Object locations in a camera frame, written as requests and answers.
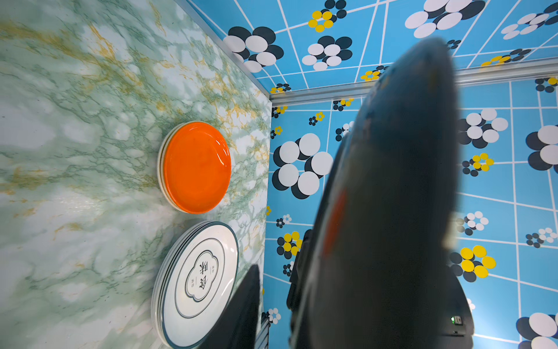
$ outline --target metal strip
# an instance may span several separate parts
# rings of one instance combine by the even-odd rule
[[[219,48],[230,58],[230,60],[233,61],[233,63],[235,63],[240,68],[240,70],[242,70],[242,72],[246,74],[246,76],[250,79],[250,81],[254,83],[254,85],[256,85],[256,87],[264,95],[266,95],[267,98],[269,98],[270,93],[265,89],[265,87],[263,87],[263,85],[258,81],[258,79],[256,79],[256,77],[252,73],[250,73],[248,68],[246,68],[244,64],[242,64],[238,60],[238,58],[234,56],[234,53],[230,50],[230,48],[223,42],[223,40],[219,38],[219,36],[217,36],[217,34],[213,31],[213,29],[211,29],[211,27],[196,12],[196,10],[186,0],[175,0],[175,2],[178,4],[178,6],[180,6],[184,10],[184,12],[186,12],[188,16],[192,18],[192,20],[194,20],[194,22],[198,26],[200,26],[200,28],[205,32],[205,34],[209,36],[209,38],[213,40],[213,42],[217,44],[217,46],[219,46]]]
[[[462,69],[455,72],[457,85],[481,85],[508,80],[544,78],[558,74],[558,58],[532,60],[528,62]],[[332,99],[365,97],[376,82],[360,82],[311,88],[300,91],[273,94],[273,106],[295,106],[297,104],[326,102]]]

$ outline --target stack of plates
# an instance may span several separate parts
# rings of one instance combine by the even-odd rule
[[[159,149],[159,187],[182,212],[200,214],[217,206],[229,187],[231,170],[226,139],[202,121],[177,125]]]
[[[151,320],[164,344],[184,349],[202,342],[228,303],[237,266],[237,239],[226,224],[205,221],[182,234],[151,299]]]

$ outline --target orange plate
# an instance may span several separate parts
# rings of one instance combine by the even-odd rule
[[[205,122],[191,122],[176,131],[162,161],[166,191],[183,211],[210,211],[229,188],[229,147],[221,133]]]

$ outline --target blue tiled wallpaper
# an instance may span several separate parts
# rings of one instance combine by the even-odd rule
[[[472,309],[476,349],[558,345],[555,83],[555,77],[547,77],[459,90],[459,187],[451,227],[457,243],[448,264]],[[328,178],[320,175],[328,164],[323,152],[335,157],[361,102],[347,99],[272,110],[264,265],[264,310],[273,321],[271,349],[288,345],[290,268],[299,240],[312,229]],[[289,164],[288,150],[293,148],[299,157]],[[292,184],[297,175],[301,177]]]
[[[187,1],[271,92],[374,79],[424,37],[458,69],[558,56],[556,0]]]

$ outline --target marble tabletop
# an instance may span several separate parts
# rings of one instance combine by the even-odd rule
[[[201,219],[263,271],[271,102],[172,0],[20,0],[0,13],[0,347],[159,348],[151,291]],[[221,131],[232,179],[208,214],[174,210],[158,148]]]

